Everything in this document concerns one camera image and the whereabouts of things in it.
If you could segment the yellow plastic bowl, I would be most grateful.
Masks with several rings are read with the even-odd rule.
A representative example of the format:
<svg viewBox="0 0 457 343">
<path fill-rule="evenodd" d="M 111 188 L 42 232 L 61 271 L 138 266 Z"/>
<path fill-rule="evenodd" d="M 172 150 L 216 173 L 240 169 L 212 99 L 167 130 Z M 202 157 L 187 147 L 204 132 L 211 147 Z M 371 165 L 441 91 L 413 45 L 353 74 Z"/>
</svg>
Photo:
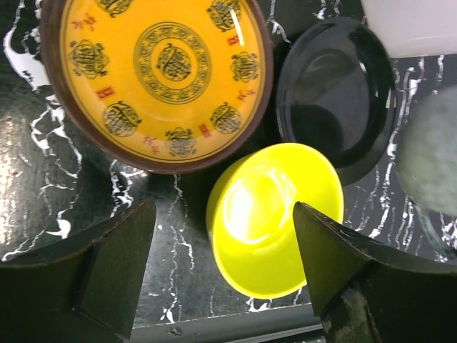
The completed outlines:
<svg viewBox="0 0 457 343">
<path fill-rule="evenodd" d="M 240 158 L 217 179 L 206 206 L 206 230 L 216 265 L 237 292 L 275 299 L 306 285 L 293 224 L 296 202 L 343 221 L 335 167 L 303 144 L 268 146 Z"/>
</svg>

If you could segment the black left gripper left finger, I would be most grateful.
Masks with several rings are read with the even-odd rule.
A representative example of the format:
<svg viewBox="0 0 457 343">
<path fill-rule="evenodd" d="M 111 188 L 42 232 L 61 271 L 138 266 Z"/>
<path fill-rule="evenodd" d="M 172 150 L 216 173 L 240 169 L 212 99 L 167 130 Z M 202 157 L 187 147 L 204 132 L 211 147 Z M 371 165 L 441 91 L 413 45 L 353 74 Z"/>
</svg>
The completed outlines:
<svg viewBox="0 0 457 343">
<path fill-rule="evenodd" d="M 1 263 L 2 342 L 130 338 L 156 222 L 148 199 Z"/>
</svg>

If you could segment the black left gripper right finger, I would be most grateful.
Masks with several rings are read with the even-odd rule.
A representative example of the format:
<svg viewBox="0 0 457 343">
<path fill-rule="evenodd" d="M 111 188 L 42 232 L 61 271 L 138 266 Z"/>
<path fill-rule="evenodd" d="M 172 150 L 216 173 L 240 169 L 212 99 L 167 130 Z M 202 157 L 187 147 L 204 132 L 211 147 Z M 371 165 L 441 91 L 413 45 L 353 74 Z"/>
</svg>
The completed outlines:
<svg viewBox="0 0 457 343">
<path fill-rule="evenodd" d="M 293 224 L 327 342 L 455 342 L 456 266 L 402 252 L 298 202 Z"/>
</svg>

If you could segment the grey ceramic mug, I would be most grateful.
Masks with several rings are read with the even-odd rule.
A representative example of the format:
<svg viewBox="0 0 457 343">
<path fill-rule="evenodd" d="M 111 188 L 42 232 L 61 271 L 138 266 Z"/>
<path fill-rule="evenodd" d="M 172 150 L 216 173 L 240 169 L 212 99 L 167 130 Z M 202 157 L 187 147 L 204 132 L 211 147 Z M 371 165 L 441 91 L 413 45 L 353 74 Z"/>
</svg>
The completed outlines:
<svg viewBox="0 0 457 343">
<path fill-rule="evenodd" d="M 439 237 L 429 212 L 456 215 L 456 87 L 424 98 L 401 129 L 396 173 L 411 200 L 423 233 L 439 254 L 456 258 L 456 248 Z"/>
</svg>

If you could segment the amber transparent plate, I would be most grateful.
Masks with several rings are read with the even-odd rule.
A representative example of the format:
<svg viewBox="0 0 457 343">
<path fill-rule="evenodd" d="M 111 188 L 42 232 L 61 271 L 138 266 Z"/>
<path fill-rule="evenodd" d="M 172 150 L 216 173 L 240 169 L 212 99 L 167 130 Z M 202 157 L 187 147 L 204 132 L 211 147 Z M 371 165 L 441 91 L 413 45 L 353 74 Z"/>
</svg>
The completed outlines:
<svg viewBox="0 0 457 343">
<path fill-rule="evenodd" d="M 256 1 L 44 1 L 41 58 L 98 148 L 183 174 L 233 154 L 270 99 L 273 49 Z"/>
</svg>

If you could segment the black saucer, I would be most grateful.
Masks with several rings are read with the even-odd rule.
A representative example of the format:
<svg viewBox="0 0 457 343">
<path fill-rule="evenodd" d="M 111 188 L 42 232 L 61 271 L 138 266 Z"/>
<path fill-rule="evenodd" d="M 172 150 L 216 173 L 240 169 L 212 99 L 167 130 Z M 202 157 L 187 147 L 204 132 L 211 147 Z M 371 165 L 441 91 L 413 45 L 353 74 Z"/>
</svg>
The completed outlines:
<svg viewBox="0 0 457 343">
<path fill-rule="evenodd" d="M 282 141 L 318 150 L 349 185 L 378 163 L 395 119 L 391 62 L 367 26 L 349 17 L 324 19 L 298 37 L 276 88 Z"/>
</svg>

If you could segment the translucent white plastic bin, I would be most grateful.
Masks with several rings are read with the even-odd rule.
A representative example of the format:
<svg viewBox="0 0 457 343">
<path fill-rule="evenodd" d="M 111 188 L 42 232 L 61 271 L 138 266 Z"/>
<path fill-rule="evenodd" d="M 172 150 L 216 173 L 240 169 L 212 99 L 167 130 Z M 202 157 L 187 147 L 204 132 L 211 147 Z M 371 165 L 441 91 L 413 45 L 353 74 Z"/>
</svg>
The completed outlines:
<svg viewBox="0 0 457 343">
<path fill-rule="evenodd" d="M 456 53 L 456 0 L 363 0 L 368 27 L 392 58 Z"/>
</svg>

